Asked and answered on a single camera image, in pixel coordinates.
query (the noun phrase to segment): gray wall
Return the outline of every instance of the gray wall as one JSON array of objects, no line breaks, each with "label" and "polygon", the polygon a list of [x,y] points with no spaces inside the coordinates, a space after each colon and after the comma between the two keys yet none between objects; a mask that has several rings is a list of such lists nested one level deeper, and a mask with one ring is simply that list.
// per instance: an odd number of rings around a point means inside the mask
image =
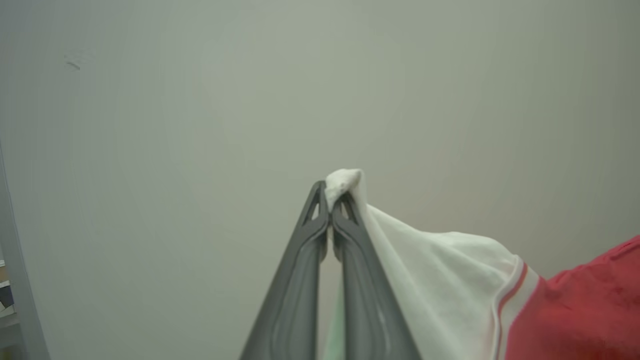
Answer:
[{"label": "gray wall", "polygon": [[51,358],[235,359],[340,167],[397,218],[494,237],[542,275],[640,233],[638,18],[631,0],[4,0],[0,141]]}]

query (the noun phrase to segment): red fabric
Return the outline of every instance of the red fabric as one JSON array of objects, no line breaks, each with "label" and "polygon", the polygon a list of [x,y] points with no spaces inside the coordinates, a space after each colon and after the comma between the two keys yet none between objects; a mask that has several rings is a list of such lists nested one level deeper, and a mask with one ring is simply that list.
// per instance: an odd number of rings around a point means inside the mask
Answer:
[{"label": "red fabric", "polygon": [[541,278],[509,329],[505,358],[640,359],[640,236]]}]

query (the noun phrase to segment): wall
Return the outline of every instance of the wall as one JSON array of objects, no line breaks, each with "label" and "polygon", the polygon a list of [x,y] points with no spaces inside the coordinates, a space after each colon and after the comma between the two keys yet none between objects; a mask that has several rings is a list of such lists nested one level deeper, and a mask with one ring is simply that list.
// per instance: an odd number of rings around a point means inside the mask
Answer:
[{"label": "wall", "polygon": [[340,167],[386,212],[542,275],[640,233],[639,16],[3,1],[0,142],[51,358],[235,359],[309,187]]}]

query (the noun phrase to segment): cloth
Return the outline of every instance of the cloth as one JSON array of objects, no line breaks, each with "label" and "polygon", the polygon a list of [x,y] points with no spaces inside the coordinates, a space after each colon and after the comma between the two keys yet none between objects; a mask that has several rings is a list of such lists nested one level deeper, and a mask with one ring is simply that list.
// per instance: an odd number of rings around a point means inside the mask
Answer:
[{"label": "cloth", "polygon": [[[640,236],[546,281],[493,239],[368,205],[361,170],[326,178],[329,209],[347,191],[423,359],[640,359]],[[340,289],[324,360],[344,359],[344,335]]]}]

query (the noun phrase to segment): white fabric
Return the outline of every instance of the white fabric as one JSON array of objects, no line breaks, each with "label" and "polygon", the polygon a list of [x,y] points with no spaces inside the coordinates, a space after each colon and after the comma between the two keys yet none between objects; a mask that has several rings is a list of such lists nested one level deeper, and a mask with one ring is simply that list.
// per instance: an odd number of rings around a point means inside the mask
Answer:
[{"label": "white fabric", "polygon": [[[346,191],[357,203],[422,358],[495,359],[499,302],[517,282],[522,260],[493,239],[426,233],[368,205],[361,170],[342,169],[326,178],[329,209]],[[324,360],[344,359],[339,294]]]}]

